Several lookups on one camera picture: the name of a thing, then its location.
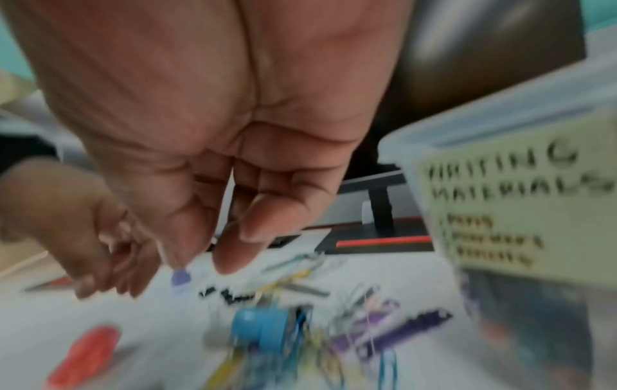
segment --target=plastic container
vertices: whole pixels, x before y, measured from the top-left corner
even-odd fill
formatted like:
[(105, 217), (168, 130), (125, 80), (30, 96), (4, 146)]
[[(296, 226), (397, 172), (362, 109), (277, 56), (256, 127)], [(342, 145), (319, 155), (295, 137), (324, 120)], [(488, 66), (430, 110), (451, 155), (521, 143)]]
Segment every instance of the plastic container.
[(617, 55), (405, 127), (379, 157), (530, 389), (617, 389)]

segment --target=table surface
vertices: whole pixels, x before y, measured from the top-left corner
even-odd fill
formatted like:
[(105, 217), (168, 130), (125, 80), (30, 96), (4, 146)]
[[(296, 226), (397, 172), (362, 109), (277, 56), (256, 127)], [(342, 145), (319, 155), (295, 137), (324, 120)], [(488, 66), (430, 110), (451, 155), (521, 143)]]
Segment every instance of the table surface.
[[(229, 310), (218, 296), (200, 299), (210, 285), (232, 292), (245, 288), (268, 264), (312, 251), (327, 230), (307, 231), (282, 249), (268, 250), (243, 271), (219, 276), (209, 254), (188, 268), (193, 282), (173, 291), (171, 272), (161, 269), (138, 300), (102, 294), (85, 302), (70, 291), (25, 293), (31, 285), (61, 276), (56, 268), (20, 272), (0, 282), (0, 387), (41, 389), (49, 372), (86, 330), (113, 323), (122, 329), (114, 362), (79, 390), (197, 390), (226, 356), (204, 346), (213, 316)], [(329, 290), (330, 298), (284, 293), (284, 303), (313, 300), (318, 308), (333, 308), (358, 283), (380, 285), (382, 295), (400, 301), (401, 310), (416, 315), (444, 308), (454, 319), (396, 347), (399, 389), (512, 390), (518, 382), (496, 362), (468, 320), (448, 264), (435, 253), (390, 253), (331, 256), (340, 267), (306, 280)], [(325, 388), (298, 382), (298, 388)]]

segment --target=label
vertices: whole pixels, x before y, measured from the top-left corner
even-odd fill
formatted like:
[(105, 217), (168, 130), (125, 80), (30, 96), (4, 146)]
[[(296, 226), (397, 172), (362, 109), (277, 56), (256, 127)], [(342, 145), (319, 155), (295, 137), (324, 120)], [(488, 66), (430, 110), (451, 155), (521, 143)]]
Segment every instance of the label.
[(609, 112), (448, 149), (416, 176), (427, 222), (456, 265), (617, 288)]

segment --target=palm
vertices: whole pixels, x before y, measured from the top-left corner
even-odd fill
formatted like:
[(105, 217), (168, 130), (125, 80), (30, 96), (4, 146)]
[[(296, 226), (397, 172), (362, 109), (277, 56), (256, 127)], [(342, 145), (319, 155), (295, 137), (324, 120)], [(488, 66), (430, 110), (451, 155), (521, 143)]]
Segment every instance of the palm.
[(50, 67), (50, 53), (25, 47), (50, 107), (182, 260), (209, 242), (233, 171), (237, 222), (217, 248), (222, 272), (334, 199), (388, 82), (409, 8), (408, 0), (82, 4), (55, 44), (87, 57), (73, 53)]

